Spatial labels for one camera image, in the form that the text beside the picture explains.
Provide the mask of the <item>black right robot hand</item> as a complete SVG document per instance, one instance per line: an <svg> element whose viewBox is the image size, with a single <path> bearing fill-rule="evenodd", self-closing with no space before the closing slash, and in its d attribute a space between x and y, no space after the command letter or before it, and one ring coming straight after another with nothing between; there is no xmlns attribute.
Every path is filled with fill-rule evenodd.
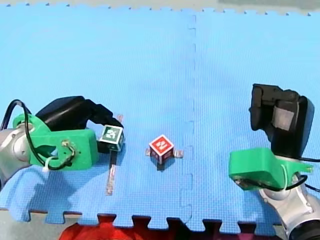
<svg viewBox="0 0 320 240"><path fill-rule="evenodd" d="M250 125L263 130L276 156L301 159L309 140L315 107L306 96L276 85L252 85Z"/></svg>

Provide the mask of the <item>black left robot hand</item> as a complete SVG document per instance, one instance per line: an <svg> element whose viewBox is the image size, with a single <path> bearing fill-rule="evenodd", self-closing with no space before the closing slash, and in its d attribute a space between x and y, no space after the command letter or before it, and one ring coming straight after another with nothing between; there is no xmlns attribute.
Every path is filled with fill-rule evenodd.
<svg viewBox="0 0 320 240"><path fill-rule="evenodd" d="M124 126L113 112L83 96L67 96L53 100L35 114L52 132L73 131L88 134L99 153L120 152L124 145ZM100 138L87 127L91 121L103 127Z"/></svg>

